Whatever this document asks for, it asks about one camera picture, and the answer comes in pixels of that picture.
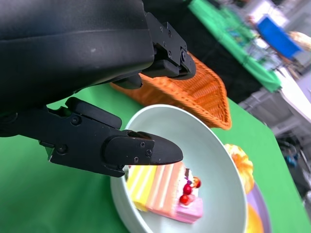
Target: purple plate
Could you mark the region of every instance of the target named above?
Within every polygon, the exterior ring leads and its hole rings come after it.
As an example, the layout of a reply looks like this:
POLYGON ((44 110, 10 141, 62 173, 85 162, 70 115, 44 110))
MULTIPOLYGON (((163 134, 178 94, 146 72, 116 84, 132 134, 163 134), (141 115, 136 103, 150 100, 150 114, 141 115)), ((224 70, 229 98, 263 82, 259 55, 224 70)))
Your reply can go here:
POLYGON ((264 202, 260 189, 258 188, 257 184, 255 183, 253 190, 247 194, 247 202, 256 210, 257 214, 259 214, 262 224, 264 233, 271 233, 271 222, 268 213, 267 206, 264 202))

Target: bowl rim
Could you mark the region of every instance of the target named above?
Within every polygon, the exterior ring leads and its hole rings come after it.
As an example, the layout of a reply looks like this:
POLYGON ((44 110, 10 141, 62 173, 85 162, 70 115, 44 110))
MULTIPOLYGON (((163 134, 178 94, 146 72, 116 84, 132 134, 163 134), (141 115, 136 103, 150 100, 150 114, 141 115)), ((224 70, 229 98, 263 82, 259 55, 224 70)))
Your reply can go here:
MULTIPOLYGON (((131 119, 129 120, 129 122, 127 123, 125 129, 128 129, 128 127, 130 127, 130 125, 133 123, 133 121, 143 112, 147 111, 147 110, 150 110, 150 109, 153 109, 153 108, 171 108, 171 109, 175 109, 175 110, 178 110, 178 111, 181 111, 189 116, 191 116, 192 118, 194 118, 195 120, 197 120, 198 122, 200 122, 202 124, 202 126, 204 126, 207 130, 210 131, 210 133, 212 133, 214 135, 214 137, 219 141, 219 143, 222 145, 222 147, 224 148, 224 150, 227 152, 227 150, 225 149, 225 146, 223 145, 223 143, 220 141, 220 139, 217 137, 217 135, 206 125, 204 124, 199 118, 197 118, 196 116, 192 115, 191 113, 181 109, 181 108, 178 108, 178 107, 175 107, 175 106, 172 106, 172 105, 167 105, 167 104, 154 104, 154 105, 149 105, 147 107, 144 107, 142 109, 140 109, 138 112, 136 112, 132 117, 131 119)), ((240 184, 241 184, 241 187, 243 189, 243 199, 244 199, 244 211, 246 213, 246 216, 245 216, 245 220, 244 220, 244 226, 243 226, 243 232, 246 231, 246 224, 247 224, 247 198, 246 198, 246 193, 244 191, 244 188, 243 188, 243 184, 242 184, 242 180, 239 176, 239 172, 238 172, 238 169, 236 168, 231 156, 229 155, 229 153, 227 152, 227 155, 228 157, 230 158, 234 168, 235 168, 235 171, 239 177, 239 180, 240 180, 240 184)), ((121 177, 121 184, 122 184, 122 189, 125 190, 125 194, 126 194, 126 197, 127 197, 127 200, 129 201, 129 204, 130 204, 130 207, 131 207, 131 210, 133 212, 133 214, 135 215, 135 218, 136 220, 141 224, 141 226, 143 227, 143 229, 145 230, 146 233, 154 233, 150 227, 147 225, 147 223, 145 222, 145 220, 142 218, 142 216, 140 215, 139 211, 137 210, 137 208, 135 207, 134 203, 132 202, 131 198, 129 197, 128 195, 128 192, 127 192, 127 188, 126 188, 126 182, 125 182, 125 177, 121 177)))

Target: white bowl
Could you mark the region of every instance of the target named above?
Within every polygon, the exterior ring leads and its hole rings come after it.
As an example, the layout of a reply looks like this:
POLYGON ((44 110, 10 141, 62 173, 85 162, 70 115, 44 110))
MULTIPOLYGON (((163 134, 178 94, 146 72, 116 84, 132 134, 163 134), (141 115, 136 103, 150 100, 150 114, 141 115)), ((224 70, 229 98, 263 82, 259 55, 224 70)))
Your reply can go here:
POLYGON ((131 233, 243 233, 246 195, 238 171, 217 136, 198 118, 177 107, 159 104, 137 112, 127 129, 162 136, 177 144, 186 167, 199 177, 204 214, 193 225, 138 211, 127 193, 125 178, 111 178, 113 201, 131 233))

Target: blue object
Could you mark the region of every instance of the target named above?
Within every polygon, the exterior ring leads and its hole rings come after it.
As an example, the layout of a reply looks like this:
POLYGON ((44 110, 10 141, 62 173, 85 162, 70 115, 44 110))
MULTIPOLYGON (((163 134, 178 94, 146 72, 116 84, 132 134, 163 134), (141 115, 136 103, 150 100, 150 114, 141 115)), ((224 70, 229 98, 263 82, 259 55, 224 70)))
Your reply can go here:
POLYGON ((257 28, 262 38, 284 57, 291 59, 295 53, 302 51, 268 16, 260 21, 257 28))

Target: orange toy fruit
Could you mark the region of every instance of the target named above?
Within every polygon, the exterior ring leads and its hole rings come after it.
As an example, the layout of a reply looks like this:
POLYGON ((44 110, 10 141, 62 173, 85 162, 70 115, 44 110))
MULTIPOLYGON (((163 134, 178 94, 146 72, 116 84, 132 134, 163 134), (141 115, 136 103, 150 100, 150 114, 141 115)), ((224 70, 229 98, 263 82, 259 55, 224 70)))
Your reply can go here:
POLYGON ((260 216, 256 213, 256 211, 250 204, 248 204, 247 210, 248 210, 248 222, 246 233, 264 233, 260 216))
POLYGON ((230 154, 239 171, 246 194, 248 194, 254 187, 255 181, 253 177, 253 163, 248 159, 245 152, 236 145, 225 144, 225 148, 230 154))

